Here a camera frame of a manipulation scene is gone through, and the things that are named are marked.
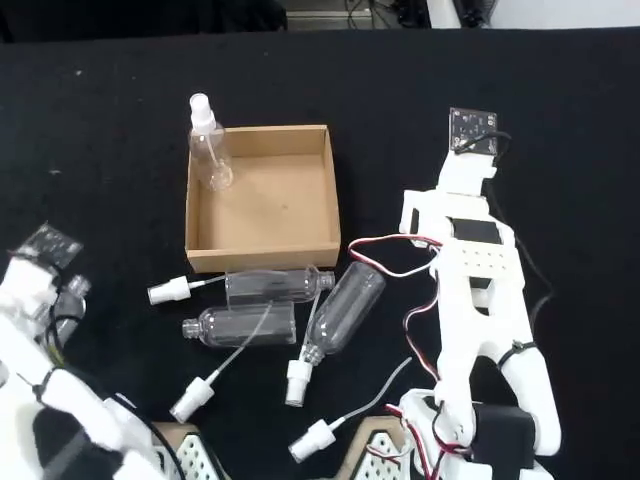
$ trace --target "open cardboard box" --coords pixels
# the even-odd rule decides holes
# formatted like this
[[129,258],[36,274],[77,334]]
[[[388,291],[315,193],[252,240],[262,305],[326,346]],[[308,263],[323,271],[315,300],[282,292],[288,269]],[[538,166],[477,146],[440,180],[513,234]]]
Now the open cardboard box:
[[333,267],[340,219],[326,125],[227,130],[234,182],[211,192],[189,160],[185,248],[196,272]]

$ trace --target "black wire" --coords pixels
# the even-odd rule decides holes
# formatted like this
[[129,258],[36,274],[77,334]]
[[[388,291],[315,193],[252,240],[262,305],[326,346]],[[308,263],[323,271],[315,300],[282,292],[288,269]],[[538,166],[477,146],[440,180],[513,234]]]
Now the black wire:
[[[495,213],[497,213],[497,215],[494,215],[494,217],[496,217],[502,223],[506,224],[507,222],[505,220],[504,212],[500,207],[500,203],[496,198],[496,194],[490,182],[487,182],[487,184],[485,185],[485,192],[487,194],[487,198],[489,199],[489,203],[491,204],[491,207],[493,207],[493,210],[495,211]],[[525,261],[527,262],[527,264],[529,265],[529,267],[531,268],[535,276],[538,277],[538,279],[540,279],[542,283],[544,283],[545,287],[547,287],[547,289],[551,293],[553,293],[553,285],[551,284],[549,279],[544,275],[544,273],[542,273],[542,270],[538,268],[538,265],[536,265],[536,262],[533,261],[533,257],[529,253],[529,249],[527,248],[527,246],[524,244],[522,240],[520,240],[520,237],[518,237],[518,235],[516,235],[515,233],[514,233],[514,237],[516,240],[516,244],[520,249],[520,253],[522,253],[522,256],[524,257]]]
[[373,8],[371,9],[371,16],[372,16],[372,18],[373,18],[373,14],[374,14],[374,13],[375,13],[376,15],[378,15],[378,18],[379,18],[380,20],[382,20],[382,23],[384,23],[384,25],[385,25],[388,29],[390,29],[390,28],[391,28],[391,25],[389,24],[389,22],[387,22],[386,18],[384,18],[384,17],[380,14],[380,12],[378,12],[378,9],[377,9],[376,7],[373,7]]
[[112,395],[110,398],[114,400],[116,403],[118,403],[120,406],[126,408],[129,412],[131,412],[133,416],[137,417],[138,420],[144,423],[145,426],[149,430],[151,430],[151,433],[153,433],[156,436],[156,438],[160,441],[162,446],[167,449],[167,453],[171,457],[171,460],[175,464],[176,470],[178,471],[178,476],[180,477],[180,480],[187,480],[187,476],[185,475],[184,470],[182,469],[182,465],[180,464],[180,459],[178,458],[178,455],[176,455],[176,452],[173,450],[173,447],[169,444],[167,438],[162,434],[162,432],[160,432],[160,430],[158,430],[158,427],[156,427],[153,424],[153,422],[150,421],[146,416],[141,414],[136,407],[132,406],[126,400],[122,399],[118,395]]
[[507,141],[506,145],[502,148],[502,150],[498,150],[496,154],[496,158],[493,161],[494,165],[497,165],[500,159],[502,158],[502,156],[505,153],[507,153],[507,151],[509,150],[509,146],[511,145],[511,135],[509,135],[507,132],[500,132],[500,131],[485,132],[483,134],[478,135],[477,137],[473,137],[467,140],[462,145],[457,146],[456,148],[453,149],[453,152],[456,155],[460,155],[461,153],[468,152],[469,150],[471,150],[471,147],[474,146],[476,143],[480,143],[481,141],[486,140],[487,138],[502,138]]
[[118,405],[122,406],[123,408],[127,409],[129,412],[131,412],[131,414],[134,417],[136,417],[138,420],[144,423],[145,426],[149,430],[151,430],[151,433],[153,433],[156,436],[158,441],[160,441],[162,446],[167,449],[167,452],[171,457],[171,461],[175,464],[175,467],[178,470],[178,475],[180,476],[180,480],[187,480],[184,470],[182,469],[182,464],[180,463],[180,459],[178,458],[178,455],[176,455],[176,452],[173,450],[173,447],[169,444],[169,441],[167,440],[167,438],[162,434],[160,430],[158,430],[158,427],[156,427],[153,424],[153,422],[151,422],[151,420],[149,420],[144,414],[140,413],[140,410],[138,410],[136,407],[129,404],[122,397],[105,389],[100,384],[98,379],[93,375],[90,375],[86,372],[78,370],[77,368],[73,368],[69,366],[65,366],[63,368],[65,370],[68,370],[71,374],[78,377],[87,385],[89,385],[91,389],[94,390],[99,397],[103,399],[111,398],[114,402],[116,402]]
[[[459,147],[455,148],[453,151],[456,154],[464,153],[464,152],[468,151],[469,147],[471,147],[472,145],[475,145],[476,143],[481,142],[482,140],[485,140],[487,138],[503,138],[503,139],[507,140],[506,145],[502,149],[498,150],[498,153],[497,153],[496,158],[494,160],[494,164],[497,165],[498,162],[500,161],[500,159],[504,156],[504,154],[507,153],[507,151],[509,150],[509,146],[511,145],[511,135],[509,135],[506,132],[496,131],[496,132],[483,133],[482,135],[478,135],[477,137],[474,137],[471,140],[466,141],[465,143],[463,143]],[[493,190],[493,186],[492,186],[492,184],[490,182],[487,182],[485,184],[485,192],[486,192],[486,195],[487,195],[487,199],[489,200],[489,203],[491,204],[491,207],[493,208],[495,213],[497,213],[497,215],[494,215],[494,217],[496,217],[502,223],[506,224],[507,222],[505,220],[504,212],[502,211],[502,208],[500,207],[500,203],[498,202],[496,194],[495,194],[495,192]],[[549,290],[549,293],[547,295],[545,295],[544,297],[542,297],[540,300],[538,300],[538,302],[536,302],[536,305],[531,310],[531,314],[529,315],[529,323],[531,324],[531,328],[533,330],[533,325],[535,324],[535,320],[536,320],[536,318],[538,316],[539,310],[542,308],[542,306],[544,306],[544,304],[546,302],[551,300],[551,298],[553,298],[553,296],[554,296],[553,285],[551,284],[549,279],[544,275],[544,273],[542,273],[542,270],[540,270],[540,268],[538,268],[538,265],[536,264],[536,262],[533,261],[533,257],[531,256],[531,253],[529,253],[529,249],[524,244],[524,242],[522,240],[520,240],[520,237],[518,237],[514,233],[514,238],[515,238],[516,244],[518,245],[518,248],[520,249],[520,253],[524,257],[525,261],[527,262],[527,264],[529,265],[529,267],[531,268],[531,270],[533,271],[535,276],[538,277],[538,279]]]
[[360,4],[363,1],[364,0],[358,0],[356,2],[356,4],[351,8],[351,10],[348,10],[349,14],[347,15],[347,25],[352,25],[355,30],[359,30],[359,28],[358,28],[358,25],[356,24],[355,20],[353,19],[353,12],[356,11],[356,9],[360,6]]
[[80,317],[76,317],[75,315],[57,315],[53,316],[53,309],[55,305],[53,305],[49,309],[49,316],[51,317],[51,322],[47,325],[47,328],[44,330],[44,338],[48,342],[49,339],[53,339],[53,345],[58,350],[58,353],[62,355],[62,342],[60,341],[60,336],[58,334],[58,324],[67,320],[72,322],[76,322],[76,324],[80,323],[82,320]]

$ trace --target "empty plastic bottle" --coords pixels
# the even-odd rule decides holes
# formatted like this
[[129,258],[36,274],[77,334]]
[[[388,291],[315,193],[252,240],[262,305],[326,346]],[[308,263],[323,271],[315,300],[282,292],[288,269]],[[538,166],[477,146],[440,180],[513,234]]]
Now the empty plastic bottle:
[[339,352],[375,305],[385,287],[373,267],[353,262],[307,326],[298,360],[289,362],[287,405],[301,407],[313,367]]
[[182,322],[185,338],[198,338],[209,347],[238,347],[253,334],[252,345],[290,345],[296,343],[293,303],[274,303],[260,328],[268,304],[246,305],[234,310],[207,308],[198,318]]
[[321,272],[313,266],[304,270],[230,273],[225,280],[230,307],[271,301],[309,302],[334,284],[333,272]]
[[204,93],[189,100],[191,124],[189,150],[191,162],[200,181],[210,190],[222,190],[233,182],[231,156],[225,144],[224,127],[216,121]]
[[[85,296],[91,289],[91,283],[82,275],[74,276],[62,289],[55,306],[53,307],[54,318],[64,315],[82,320],[87,311]],[[58,323],[58,337],[60,344],[64,345],[73,331],[78,326],[78,322],[73,319],[63,320]]]

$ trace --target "white wire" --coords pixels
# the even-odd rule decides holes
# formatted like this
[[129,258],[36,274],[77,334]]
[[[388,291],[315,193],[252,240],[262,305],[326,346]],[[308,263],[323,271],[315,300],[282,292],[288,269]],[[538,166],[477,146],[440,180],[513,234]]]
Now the white wire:
[[218,159],[216,158],[216,154],[213,153],[213,146],[211,145],[211,139],[209,138],[209,135],[205,135],[204,137],[207,140],[207,147],[209,147],[209,154],[211,155],[211,160],[213,160],[213,164],[216,167],[219,167],[220,165],[218,164]]
[[220,280],[224,280],[225,278],[227,278],[226,275],[220,275],[219,277],[208,278],[206,280],[189,282],[189,288],[194,289],[194,288],[204,287],[205,285],[210,285],[212,283],[219,282]]
[[382,386],[382,389],[380,389],[380,391],[378,392],[378,394],[374,397],[373,400],[371,400],[369,403],[367,403],[366,405],[357,408],[355,410],[353,410],[352,412],[347,413],[346,415],[343,415],[341,418],[343,419],[343,422],[346,420],[349,420],[350,418],[355,417],[356,415],[360,415],[361,413],[366,412],[367,410],[373,408],[376,403],[378,403],[380,401],[380,399],[382,398],[382,396],[387,393],[387,390],[389,389],[389,387],[391,386],[391,384],[393,383],[393,381],[395,380],[395,378],[400,374],[400,372],[404,369],[404,367],[406,367],[407,365],[409,365],[409,363],[411,363],[411,360],[413,360],[411,357],[405,359],[404,362],[402,362],[400,365],[398,365],[396,367],[396,369],[393,371],[393,373],[391,373],[391,375],[389,376],[389,378],[387,379],[387,381],[385,382],[385,384]]
[[258,324],[256,325],[256,328],[253,329],[253,332],[251,332],[251,335],[249,335],[244,342],[242,342],[242,345],[240,345],[235,352],[233,352],[231,355],[229,355],[229,358],[227,358],[224,362],[222,362],[222,365],[220,365],[215,372],[213,372],[209,378],[213,377],[213,379],[215,379],[218,375],[220,375],[220,372],[222,372],[222,370],[224,370],[226,367],[229,366],[229,364],[231,362],[233,362],[235,360],[235,358],[240,355],[242,353],[242,351],[246,348],[247,345],[249,345],[249,343],[251,343],[251,341],[253,340],[253,337],[256,336],[256,333],[258,333],[258,330],[260,330],[260,327],[262,327],[262,324],[264,323],[264,321],[267,319],[267,316],[269,315],[269,311],[271,311],[271,306],[273,305],[272,302],[269,302],[269,305],[267,305],[267,309],[264,311],[264,313],[262,314],[262,318],[260,319],[260,321],[258,322]]
[[304,340],[302,341],[302,348],[300,349],[300,356],[298,360],[302,360],[304,357],[304,349],[309,343],[309,333],[311,333],[311,322],[313,321],[313,317],[316,314],[316,308],[318,307],[318,301],[320,300],[320,294],[316,295],[316,298],[313,299],[313,305],[311,306],[311,313],[309,313],[309,321],[307,322],[307,328],[304,332]]
[[[393,272],[391,270],[389,270],[387,267],[385,267],[382,263],[378,262],[377,260],[374,260],[371,257],[368,257],[360,252],[356,252],[353,247],[355,247],[356,245],[360,245],[363,243],[373,243],[373,242],[377,242],[380,240],[388,240],[388,239],[393,239],[393,238],[400,238],[400,239],[406,239],[406,240],[419,240],[419,241],[423,241],[426,243],[429,243],[429,246],[431,248],[429,248],[430,251],[436,250],[436,255],[434,257],[432,257],[429,262],[425,265],[422,265],[420,267],[414,268],[413,270],[409,270],[408,272],[402,272],[402,273],[398,273],[398,272]],[[377,268],[378,270],[380,270],[381,272],[389,275],[390,277],[394,277],[394,278],[406,278],[409,277],[411,275],[415,275],[416,273],[420,273],[424,270],[427,270],[429,267],[431,267],[431,264],[433,263],[433,261],[436,259],[437,257],[437,247],[440,244],[434,240],[431,240],[427,237],[423,237],[422,235],[412,235],[412,234],[403,234],[403,233],[394,233],[391,235],[383,235],[381,237],[364,237],[364,238],[358,238],[356,240],[353,240],[348,247],[348,252],[351,254],[352,257],[356,258],[357,260],[360,260],[361,262],[367,263],[375,268]]]
[[226,275],[220,275],[219,277],[209,278],[204,281],[203,285],[210,285],[212,283],[219,282],[220,280],[224,280],[225,278],[227,278]]

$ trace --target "bottle cap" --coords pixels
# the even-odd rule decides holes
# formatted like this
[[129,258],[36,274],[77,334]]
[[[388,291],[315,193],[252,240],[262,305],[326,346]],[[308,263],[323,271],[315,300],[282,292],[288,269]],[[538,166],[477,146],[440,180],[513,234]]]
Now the bottle cap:
[[180,423],[185,423],[189,417],[202,405],[213,397],[213,389],[200,377],[196,377],[189,384],[184,395],[171,408],[171,415]]
[[313,365],[301,360],[291,360],[287,369],[287,397],[285,404],[290,407],[302,407],[307,384],[311,378]]
[[301,463],[318,450],[324,450],[336,437],[324,420],[318,420],[309,427],[307,433],[289,446],[289,452],[297,463]]
[[147,294],[149,295],[149,303],[157,305],[170,300],[178,301],[191,298],[191,289],[189,288],[187,277],[183,275],[182,277],[173,278],[167,283],[148,288]]
[[216,117],[209,105],[209,97],[204,93],[196,93],[189,99],[191,105],[191,125],[193,131],[207,135],[216,129]]

